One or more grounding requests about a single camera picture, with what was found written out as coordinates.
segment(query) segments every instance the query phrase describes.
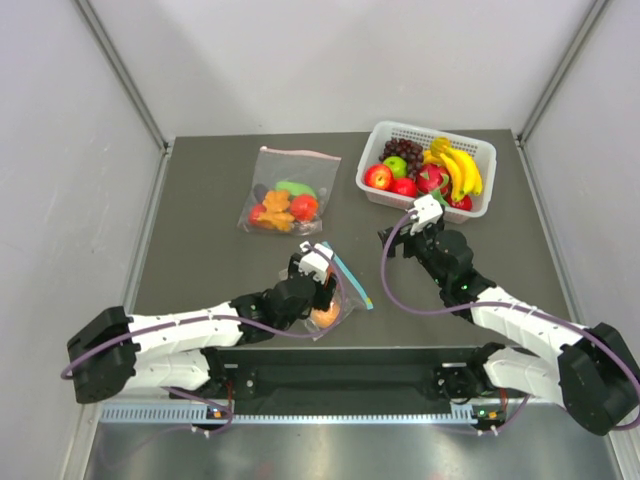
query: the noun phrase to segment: green fruit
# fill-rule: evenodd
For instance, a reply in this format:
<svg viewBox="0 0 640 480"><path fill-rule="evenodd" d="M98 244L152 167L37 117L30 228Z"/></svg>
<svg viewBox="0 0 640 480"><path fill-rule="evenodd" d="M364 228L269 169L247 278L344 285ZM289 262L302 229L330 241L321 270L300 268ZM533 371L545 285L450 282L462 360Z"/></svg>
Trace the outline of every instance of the green fruit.
<svg viewBox="0 0 640 480"><path fill-rule="evenodd" d="M404 178L407 176L407 162L401 157L389 157L382 162L393 173L393 178Z"/></svg>
<svg viewBox="0 0 640 480"><path fill-rule="evenodd" d="M298 182L287 182L281 181L276 183L276 190L287 190L292 197L297 197L298 195L311 195L313 198L317 199L316 192L313 191L309 185L305 185L304 183Z"/></svg>

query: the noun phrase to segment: plastic fruit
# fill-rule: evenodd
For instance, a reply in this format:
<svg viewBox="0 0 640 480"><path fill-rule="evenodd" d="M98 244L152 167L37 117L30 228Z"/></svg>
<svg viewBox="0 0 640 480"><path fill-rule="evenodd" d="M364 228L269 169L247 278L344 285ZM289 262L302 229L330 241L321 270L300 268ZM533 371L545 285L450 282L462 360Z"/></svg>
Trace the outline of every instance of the plastic fruit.
<svg viewBox="0 0 640 480"><path fill-rule="evenodd" d="M462 193L462 172L458 164L447 154L440 154L440 158L447 167L449 176L451 177L451 198L454 202L459 202L464 197L464 193Z"/></svg>
<svg viewBox="0 0 640 480"><path fill-rule="evenodd" d="M405 197L416 197L418 195L418 187L410 178L399 178L391 184L391 191Z"/></svg>
<svg viewBox="0 0 640 480"><path fill-rule="evenodd" d="M400 157L407 162L406 176L415 180L422 166L424 148L417 142L404 138L392 138L384 144L384 152L378 158L381 162L389 157Z"/></svg>
<svg viewBox="0 0 640 480"><path fill-rule="evenodd" d="M264 205L261 205L261 204L255 205L251 209L251 212L249 212L249 223L254 227L262 227L262 228L269 228L269 229L274 228L274 226L271 225L269 222L260 220L260 215L262 215L266 211L267 211L267 207L265 207Z"/></svg>
<svg viewBox="0 0 640 480"><path fill-rule="evenodd" d="M424 163L434 163L436 165L444 166L444 162L442 161L442 159L440 157L434 157L433 153L431 153L431 150L425 150L422 154L422 157L424 158Z"/></svg>
<svg viewBox="0 0 640 480"><path fill-rule="evenodd" d="M446 197L451 191L449 172L445 167L440 167L434 163L429 163L420 169L416 184L418 185L418 190L424 194L439 190Z"/></svg>
<svg viewBox="0 0 640 480"><path fill-rule="evenodd" d="M310 222L318 211L318 201L306 193L298 195L291 201L289 212L299 222Z"/></svg>
<svg viewBox="0 0 640 480"><path fill-rule="evenodd" d="M393 181L393 173L386 165L374 165L364 174L364 183L378 190L388 190Z"/></svg>
<svg viewBox="0 0 640 480"><path fill-rule="evenodd" d="M262 183L256 183L253 186L253 198L256 199L256 202L262 203L267 193L269 193L269 189Z"/></svg>
<svg viewBox="0 0 640 480"><path fill-rule="evenodd" d="M332 301L329 310L322 311L317 309L311 310L311 320L318 328L327 328L333 325L340 314L340 305Z"/></svg>
<svg viewBox="0 0 640 480"><path fill-rule="evenodd" d="M457 150L455 148L449 148L447 150L447 155L456 162L460 168L460 172L462 173L462 193L467 195L474 191L480 172L478 171L476 162L473 160L471 155L465 151ZM479 191L482 192L482 183L480 184Z"/></svg>
<svg viewBox="0 0 640 480"><path fill-rule="evenodd" d="M449 147L451 147L451 141L447 137L438 137L433 139L429 150L431 150L434 157L438 158L445 153Z"/></svg>
<svg viewBox="0 0 640 480"><path fill-rule="evenodd" d="M286 190L292 197L297 197L298 195L311 195L313 198L317 198L316 192L313 191L313 188L305 183L287 182L282 180L276 183L276 190Z"/></svg>
<svg viewBox="0 0 640 480"><path fill-rule="evenodd" d="M467 212L471 211L473 208L473 202L471 201L471 197L469 195L465 195L462 197L462 200L459 202L454 202L451 197L447 197L447 203L451 205L453 208L457 208L458 210L465 210Z"/></svg>
<svg viewBox="0 0 640 480"><path fill-rule="evenodd" d="M391 169L393 178L396 180L407 176L407 162L405 162L401 157L389 157L382 162L382 164Z"/></svg>
<svg viewBox="0 0 640 480"><path fill-rule="evenodd" d="M473 190L471 190L471 193L473 195L480 195L484 187L482 183L482 175L480 175L480 171L478 169L476 170L478 171L478 177L476 178L476 184L473 186Z"/></svg>

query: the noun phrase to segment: gray wall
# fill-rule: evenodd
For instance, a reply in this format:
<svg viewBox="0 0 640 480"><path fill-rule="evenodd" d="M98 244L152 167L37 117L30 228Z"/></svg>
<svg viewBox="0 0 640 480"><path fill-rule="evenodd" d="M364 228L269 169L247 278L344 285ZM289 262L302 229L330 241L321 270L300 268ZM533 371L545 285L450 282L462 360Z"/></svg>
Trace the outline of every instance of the gray wall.
<svg viewBox="0 0 640 480"><path fill-rule="evenodd" d="M160 154L70 1L0 6L0 476L60 471L65 344L122 301Z"/></svg>
<svg viewBox="0 0 640 480"><path fill-rule="evenodd" d="M640 358L638 25L640 2L612 2L529 149L583 320Z"/></svg>
<svg viewBox="0 0 640 480"><path fill-rule="evenodd" d="M167 135L518 130L592 0L93 0Z"/></svg>

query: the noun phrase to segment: fruit basket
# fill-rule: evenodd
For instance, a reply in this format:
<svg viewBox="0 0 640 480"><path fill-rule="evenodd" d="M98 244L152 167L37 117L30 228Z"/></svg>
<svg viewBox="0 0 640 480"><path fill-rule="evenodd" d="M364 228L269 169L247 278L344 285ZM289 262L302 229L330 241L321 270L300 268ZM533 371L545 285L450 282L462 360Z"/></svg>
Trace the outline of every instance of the fruit basket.
<svg viewBox="0 0 640 480"><path fill-rule="evenodd" d="M484 183L482 193L473 198L471 211L464 211L447 206L445 208L444 219L448 222L459 224L466 222L470 218L481 217L489 207L496 173L496 149L490 143L482 140L402 123L380 122L375 126L371 135L369 135L367 145L362 152L356 173L356 185L358 185L361 190L364 190L367 198L374 203L407 210L413 204L413 198L369 187L364 183L364 174L369 167L380 163L378 157L385 150L385 143L387 141L393 138L398 140L411 140L419 143L423 148L428 149L431 146L431 142L437 137L448 138L453 148L463 150L471 155Z"/></svg>

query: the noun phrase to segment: banana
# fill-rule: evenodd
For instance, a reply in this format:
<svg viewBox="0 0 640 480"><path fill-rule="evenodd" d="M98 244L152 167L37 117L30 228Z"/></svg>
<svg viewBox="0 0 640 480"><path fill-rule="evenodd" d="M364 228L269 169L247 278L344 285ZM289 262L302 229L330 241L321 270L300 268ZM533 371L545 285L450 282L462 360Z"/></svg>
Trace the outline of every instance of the banana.
<svg viewBox="0 0 640 480"><path fill-rule="evenodd" d="M458 164L446 153L441 153L440 158L444 162L444 166L449 170L449 175L451 176L451 200L459 202L466 195L462 190L463 178L460 167L458 167Z"/></svg>
<svg viewBox="0 0 640 480"><path fill-rule="evenodd" d="M440 157L441 153L447 153L447 148L451 147L451 141L447 137L437 137L431 142L429 150L434 157Z"/></svg>
<svg viewBox="0 0 640 480"><path fill-rule="evenodd" d="M435 163L436 165L442 165L444 166L444 162L442 161L441 158L434 156L431 153L431 150L425 150L423 153L424 156L424 163Z"/></svg>
<svg viewBox="0 0 640 480"><path fill-rule="evenodd" d="M473 186L471 193L474 195L480 195L484 187L482 185L482 175L480 175L480 171L477 168L476 171L478 171L478 177L476 178L476 184Z"/></svg>
<svg viewBox="0 0 640 480"><path fill-rule="evenodd" d="M454 162L460 168L462 172L462 192L463 195L467 195L473 191L475 184L480 176L476 162L473 161L471 155L463 150L456 148L447 149L447 155L449 155Z"/></svg>

